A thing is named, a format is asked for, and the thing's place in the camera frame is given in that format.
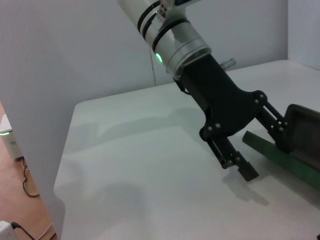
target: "green led light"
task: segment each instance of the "green led light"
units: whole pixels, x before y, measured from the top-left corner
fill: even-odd
[[[160,63],[162,63],[162,58],[159,53],[156,54],[156,57],[159,59]]]

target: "table surface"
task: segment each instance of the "table surface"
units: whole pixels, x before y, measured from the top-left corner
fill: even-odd
[[[291,103],[320,111],[320,71],[276,61],[228,74],[282,114]],[[242,143],[245,130],[230,139],[260,177],[223,170],[204,123],[175,84],[77,105],[54,187],[61,240],[314,240],[320,193]],[[256,120],[246,130],[270,139]]]

